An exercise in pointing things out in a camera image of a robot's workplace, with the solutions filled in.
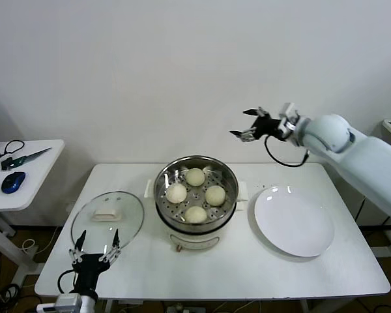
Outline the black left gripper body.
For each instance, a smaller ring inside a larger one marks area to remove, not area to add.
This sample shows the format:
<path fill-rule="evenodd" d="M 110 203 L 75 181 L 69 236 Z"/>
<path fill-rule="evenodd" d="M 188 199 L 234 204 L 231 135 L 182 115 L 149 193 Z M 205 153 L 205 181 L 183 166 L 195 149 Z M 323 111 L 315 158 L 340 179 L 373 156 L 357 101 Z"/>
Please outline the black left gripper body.
<path fill-rule="evenodd" d="M 84 254 L 72 267 L 78 275 L 72 293 L 97 295 L 98 277 L 110 268 L 110 263 L 103 254 Z"/>

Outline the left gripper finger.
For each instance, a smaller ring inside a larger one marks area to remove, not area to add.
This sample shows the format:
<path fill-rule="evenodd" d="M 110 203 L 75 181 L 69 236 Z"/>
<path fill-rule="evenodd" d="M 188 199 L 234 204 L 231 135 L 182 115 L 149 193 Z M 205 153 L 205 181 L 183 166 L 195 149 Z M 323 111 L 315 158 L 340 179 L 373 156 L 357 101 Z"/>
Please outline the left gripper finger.
<path fill-rule="evenodd" d="M 76 240 L 74 244 L 74 248 L 68 251 L 72 259 L 72 263 L 80 263 L 82 261 L 82 255 L 83 255 L 82 247 L 85 241 L 86 233 L 87 231 L 84 230 Z"/>
<path fill-rule="evenodd" d="M 116 229 L 115 235 L 113 237 L 113 242 L 111 249 L 103 254 L 103 256 L 99 257 L 99 261 L 102 261 L 103 263 L 113 263 L 121 253 L 120 248 L 120 240 L 119 240 L 119 230 Z"/>

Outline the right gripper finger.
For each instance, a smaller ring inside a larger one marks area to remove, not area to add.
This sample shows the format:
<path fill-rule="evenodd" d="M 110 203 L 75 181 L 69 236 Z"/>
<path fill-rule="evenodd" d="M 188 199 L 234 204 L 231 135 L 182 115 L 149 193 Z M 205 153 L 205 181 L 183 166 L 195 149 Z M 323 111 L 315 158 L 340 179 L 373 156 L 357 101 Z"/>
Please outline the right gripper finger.
<path fill-rule="evenodd" d="M 257 121 L 266 121 L 270 119 L 269 112 L 265 111 L 262 107 L 244 110 L 243 114 L 253 116 Z"/>
<path fill-rule="evenodd" d="M 229 132 L 242 142 L 253 142 L 257 140 L 255 127 L 244 131 L 230 130 Z"/>

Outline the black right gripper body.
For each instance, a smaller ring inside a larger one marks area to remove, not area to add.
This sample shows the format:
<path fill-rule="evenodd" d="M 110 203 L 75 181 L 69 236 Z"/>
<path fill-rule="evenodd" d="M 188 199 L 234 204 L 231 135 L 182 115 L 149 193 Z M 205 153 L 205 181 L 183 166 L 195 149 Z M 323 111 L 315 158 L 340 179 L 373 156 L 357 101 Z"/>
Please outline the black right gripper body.
<path fill-rule="evenodd" d="M 283 132 L 278 128 L 281 121 L 272 119 L 269 116 L 258 117 L 252 125 L 255 128 L 253 137 L 259 140 L 262 136 L 272 136 L 280 141 L 283 141 Z"/>

